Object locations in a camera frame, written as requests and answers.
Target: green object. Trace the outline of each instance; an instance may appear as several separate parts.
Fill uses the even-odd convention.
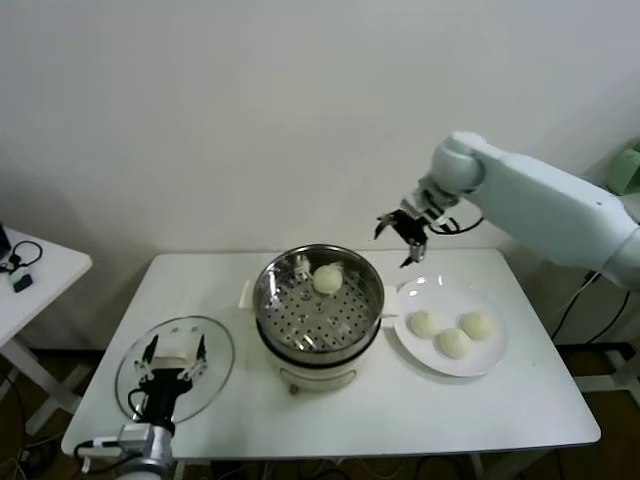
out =
[[[607,187],[616,195],[640,192],[640,143],[614,157]]]

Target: white robotic arm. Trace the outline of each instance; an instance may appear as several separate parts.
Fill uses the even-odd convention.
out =
[[[464,198],[484,217],[534,252],[565,266],[602,273],[640,290],[640,229],[620,200],[584,180],[524,155],[454,132],[401,209],[381,217],[410,246],[405,265],[424,257],[427,224]]]
[[[118,478],[122,480],[161,480],[171,469],[176,401],[190,392],[207,370],[207,349],[202,334],[195,358],[185,362],[182,358],[167,356],[166,352],[156,355],[159,341],[159,335],[155,335],[134,363],[139,375],[138,387],[128,398],[135,423],[124,425],[117,436],[94,438],[77,445],[73,456],[82,460],[82,473],[96,475],[117,469]],[[145,394],[140,406],[131,398],[136,392]],[[91,470],[94,458],[111,459],[115,463]]]

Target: steamed bun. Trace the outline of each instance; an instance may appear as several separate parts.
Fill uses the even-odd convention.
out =
[[[318,267],[313,273],[313,288],[323,295],[333,295],[342,287],[342,268],[331,264]]]
[[[409,316],[409,327],[414,335],[427,340],[432,339],[442,330],[437,315],[425,310],[413,312]]]
[[[496,331],[496,322],[490,315],[481,311],[464,314],[460,326],[474,340],[485,340]]]
[[[447,328],[436,337],[438,348],[447,357],[460,360],[471,348],[471,340],[459,328]]]

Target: small white table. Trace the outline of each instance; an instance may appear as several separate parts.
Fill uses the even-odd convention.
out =
[[[62,442],[116,435],[127,418],[114,378],[129,346],[173,317],[223,322],[236,344],[229,382],[203,412],[178,424],[176,459],[291,459],[537,449],[507,456],[487,478],[510,478],[544,449],[596,442],[600,429],[549,336],[495,250],[430,251],[398,266],[405,251],[365,252],[385,284],[441,272],[489,292],[509,334],[502,363],[458,379],[425,369],[381,332],[358,377],[331,393],[291,396],[253,326],[237,308],[245,280],[275,254],[171,254],[157,257],[125,314]]]
[[[31,240],[42,247],[42,258],[31,267],[34,283],[26,290],[15,293],[6,274],[0,275],[0,354],[9,360],[18,370],[42,387],[49,399],[38,409],[26,424],[26,431],[34,435],[59,407],[74,413],[80,397],[71,390],[76,387],[90,369],[78,365],[64,382],[58,382],[47,372],[29,349],[14,336],[36,315],[58,298],[67,288],[78,280],[91,267],[91,258],[84,253],[61,247],[51,242],[6,229],[11,245],[23,240]],[[34,247],[25,245],[18,253],[27,255],[36,252]],[[10,373],[13,379],[17,375]],[[0,387],[4,395],[8,384]]]

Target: table leg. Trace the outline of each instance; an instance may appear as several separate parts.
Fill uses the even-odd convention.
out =
[[[611,364],[616,368],[612,375],[588,375],[573,377],[582,393],[626,391],[640,408],[640,354],[625,362],[620,352],[605,352]]]
[[[509,453],[489,471],[482,473],[479,480],[512,480],[550,451],[539,449]]]
[[[60,383],[38,363],[29,349],[15,338],[5,343],[0,348],[0,353],[49,394],[47,401],[27,422],[29,435],[34,435],[57,408],[61,407],[69,413],[75,413],[80,397],[72,390],[89,374],[89,367],[78,365],[65,381]]]
[[[15,382],[18,373],[18,370],[12,368],[11,371],[7,374],[7,377],[9,377],[9,380],[11,380],[12,382]],[[2,382],[2,385],[0,385],[0,401],[2,401],[2,399],[10,389],[11,385],[9,384],[9,382],[7,382],[6,380]]]
[[[475,478],[482,477],[484,473],[484,466],[482,465],[482,458],[479,453],[472,453],[471,455],[471,466],[473,467],[473,474]]]
[[[176,464],[176,471],[173,474],[173,480],[183,480],[186,468],[187,462],[185,460],[180,460]]]

